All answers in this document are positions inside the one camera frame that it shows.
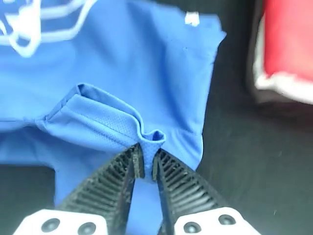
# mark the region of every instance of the black background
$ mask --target black background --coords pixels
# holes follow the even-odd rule
[[[227,32],[215,62],[198,172],[262,235],[312,234],[313,129],[301,117],[265,116],[245,88],[254,0],[162,2],[216,13]],[[26,214],[52,206],[54,172],[2,166],[0,188],[0,229],[9,235]]]

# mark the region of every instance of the red fabric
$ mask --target red fabric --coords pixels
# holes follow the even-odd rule
[[[265,0],[264,68],[313,82],[313,0]]]

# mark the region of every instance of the blue fabric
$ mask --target blue fabric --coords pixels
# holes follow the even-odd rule
[[[72,6],[61,9],[65,2],[43,0],[38,21],[35,5],[27,15],[21,6],[30,3],[0,0],[0,162],[53,167],[58,204],[140,142],[147,177],[135,184],[127,231],[157,234],[162,216],[152,158],[162,147],[193,169],[200,163],[213,63],[225,33],[217,16],[201,15],[194,27],[184,12],[153,2],[72,1],[80,7],[71,14]],[[21,28],[8,14],[18,9]],[[82,27],[63,33],[75,29],[82,12]]]

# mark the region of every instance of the red bag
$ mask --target red bag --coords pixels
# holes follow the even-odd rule
[[[313,0],[265,0],[264,11],[255,86],[313,104]]]

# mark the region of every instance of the white graphic print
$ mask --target white graphic print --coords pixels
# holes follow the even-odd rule
[[[11,4],[15,0],[0,0]],[[0,19],[0,46],[11,46],[23,57],[31,57],[40,43],[59,42],[74,38],[80,31],[91,7],[97,0],[70,0],[69,3],[53,7],[41,8],[42,0],[26,0],[18,13],[4,13],[7,23],[12,27],[9,33]],[[66,17],[81,8],[76,24],[72,28],[52,32],[41,32],[42,20],[52,20]],[[18,39],[28,40],[26,46],[20,46]]]

